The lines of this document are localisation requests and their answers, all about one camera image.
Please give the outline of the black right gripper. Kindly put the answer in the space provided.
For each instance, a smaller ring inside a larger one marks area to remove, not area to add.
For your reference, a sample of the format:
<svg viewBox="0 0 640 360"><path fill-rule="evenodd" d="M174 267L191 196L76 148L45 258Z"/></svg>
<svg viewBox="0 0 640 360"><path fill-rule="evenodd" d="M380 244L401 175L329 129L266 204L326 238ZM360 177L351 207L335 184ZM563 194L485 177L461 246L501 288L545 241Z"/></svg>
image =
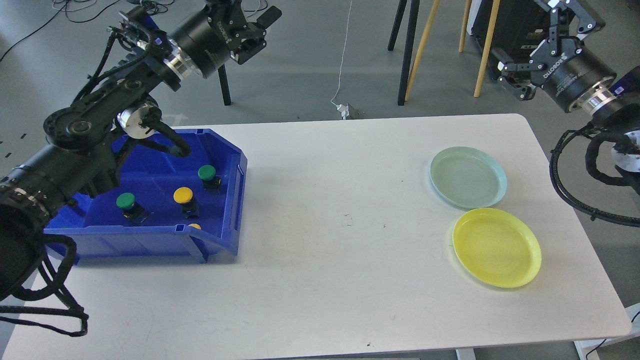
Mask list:
<svg viewBox="0 0 640 360"><path fill-rule="evenodd" d="M498 84L519 101L532 100L541 89L562 111L573 112L617 77L581 41L606 27L606 21L586 0L535 0L535 4L549 14L549 41L568 37L574 19L577 38L561 38L557 48L544 39L525 63L515 62L498 48Z"/></svg>

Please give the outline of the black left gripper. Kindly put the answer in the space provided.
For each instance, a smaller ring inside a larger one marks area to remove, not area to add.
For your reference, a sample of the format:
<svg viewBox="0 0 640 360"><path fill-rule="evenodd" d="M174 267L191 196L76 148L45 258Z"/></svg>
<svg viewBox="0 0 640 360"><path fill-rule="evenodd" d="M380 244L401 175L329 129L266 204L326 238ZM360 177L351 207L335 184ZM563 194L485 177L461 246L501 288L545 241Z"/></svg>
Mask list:
<svg viewBox="0 0 640 360"><path fill-rule="evenodd" d="M206 5L183 21L170 39L203 79L233 60L247 63L266 47L267 29L282 16L270 6L249 22L240 5Z"/></svg>

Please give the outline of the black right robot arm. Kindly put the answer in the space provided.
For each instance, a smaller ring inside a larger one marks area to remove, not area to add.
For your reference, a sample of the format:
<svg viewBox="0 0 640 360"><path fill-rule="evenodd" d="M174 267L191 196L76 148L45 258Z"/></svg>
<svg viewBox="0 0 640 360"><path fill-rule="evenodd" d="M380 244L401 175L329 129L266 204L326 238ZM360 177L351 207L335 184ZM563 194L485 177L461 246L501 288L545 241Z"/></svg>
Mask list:
<svg viewBox="0 0 640 360"><path fill-rule="evenodd" d="M564 148L578 136L589 139L585 168L595 180L639 191L639 69L621 80L604 61L586 48L585 38L605 27L604 20L585 0L538 0L550 20L547 37L517 63L494 48L499 84L521 101L531 100L541 89L562 111L582 109L590 121L567 130L551 151L550 180L558 196L572 208L608 223L638 227L638 218L606 212L583 203L566 189L558 162Z"/></svg>

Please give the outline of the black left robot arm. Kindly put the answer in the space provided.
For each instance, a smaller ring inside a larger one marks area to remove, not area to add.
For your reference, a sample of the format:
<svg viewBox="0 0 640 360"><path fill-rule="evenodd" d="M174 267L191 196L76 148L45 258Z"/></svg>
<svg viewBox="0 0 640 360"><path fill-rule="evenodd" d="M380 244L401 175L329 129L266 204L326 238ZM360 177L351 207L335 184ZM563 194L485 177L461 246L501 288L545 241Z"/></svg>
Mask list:
<svg viewBox="0 0 640 360"><path fill-rule="evenodd" d="M140 145L178 158L191 148L162 120L151 97L159 84L178 91L191 73L218 73L229 95L224 65L244 64L266 47L268 28L281 16L265 7L253 22L240 0L206 0L173 32L161 30L143 6L120 13L102 59L71 104L43 122L47 144L1 180L1 299L57 297L62 309L1 307L1 321L68 337L88 332L89 315L66 288L77 256L67 235L46 234L78 193L96 198L121 184L121 168Z"/></svg>

